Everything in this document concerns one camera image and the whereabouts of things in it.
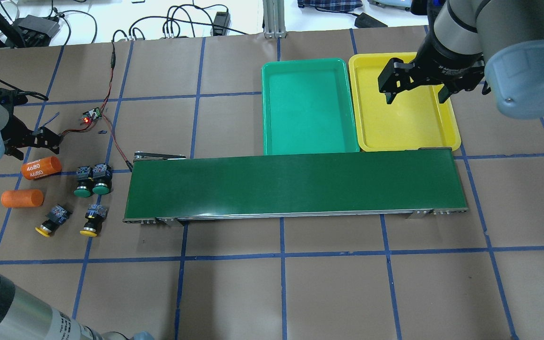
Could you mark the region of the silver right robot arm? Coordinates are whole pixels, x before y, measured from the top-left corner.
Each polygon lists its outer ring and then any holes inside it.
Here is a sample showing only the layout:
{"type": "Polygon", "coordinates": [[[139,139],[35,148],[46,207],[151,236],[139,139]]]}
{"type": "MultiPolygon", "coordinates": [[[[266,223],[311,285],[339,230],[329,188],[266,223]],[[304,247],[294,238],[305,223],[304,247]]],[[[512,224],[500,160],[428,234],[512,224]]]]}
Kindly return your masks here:
{"type": "Polygon", "coordinates": [[[440,85],[440,103],[460,91],[494,95],[509,118],[544,118],[544,0],[414,0],[429,32],[408,63],[391,58],[378,77],[388,104],[397,94],[440,85]]]}

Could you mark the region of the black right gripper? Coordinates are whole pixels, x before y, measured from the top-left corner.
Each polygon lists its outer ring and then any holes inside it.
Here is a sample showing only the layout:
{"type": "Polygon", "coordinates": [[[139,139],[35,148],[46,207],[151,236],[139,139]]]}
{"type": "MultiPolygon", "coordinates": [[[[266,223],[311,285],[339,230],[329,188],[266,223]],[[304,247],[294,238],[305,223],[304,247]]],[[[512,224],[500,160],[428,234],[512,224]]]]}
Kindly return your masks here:
{"type": "Polygon", "coordinates": [[[415,57],[406,62],[393,57],[378,76],[378,88],[391,105],[397,94],[423,85],[444,85],[438,103],[446,103],[455,91],[471,90],[485,76],[482,55],[461,54],[436,40],[425,40],[415,57]]]}

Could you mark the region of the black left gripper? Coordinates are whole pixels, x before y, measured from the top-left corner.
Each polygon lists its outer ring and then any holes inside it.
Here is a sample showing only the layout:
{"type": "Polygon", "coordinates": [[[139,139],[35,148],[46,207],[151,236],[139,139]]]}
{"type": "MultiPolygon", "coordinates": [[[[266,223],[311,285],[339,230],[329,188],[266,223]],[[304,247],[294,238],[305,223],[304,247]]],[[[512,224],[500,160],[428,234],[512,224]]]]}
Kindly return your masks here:
{"type": "Polygon", "coordinates": [[[7,122],[0,129],[5,151],[8,156],[19,161],[25,158],[21,148],[46,148],[59,155],[60,144],[63,141],[61,134],[54,133],[45,126],[30,130],[26,124],[14,115],[14,107],[28,103],[28,96],[41,101],[47,101],[48,97],[36,91],[0,90],[0,106],[7,111],[7,122]]]}

